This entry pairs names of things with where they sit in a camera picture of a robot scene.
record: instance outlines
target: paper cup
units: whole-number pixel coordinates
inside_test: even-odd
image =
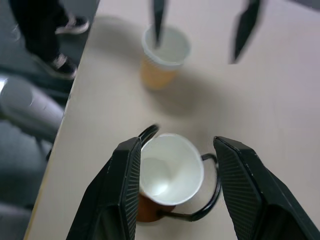
[[[191,50],[187,37],[174,27],[165,26],[160,37],[160,46],[155,47],[154,28],[150,26],[141,40],[144,54],[140,76],[152,90],[162,89],[171,82]]]
[[[153,202],[182,204],[198,192],[203,180],[202,157],[183,136],[162,134],[142,147],[140,192]]]

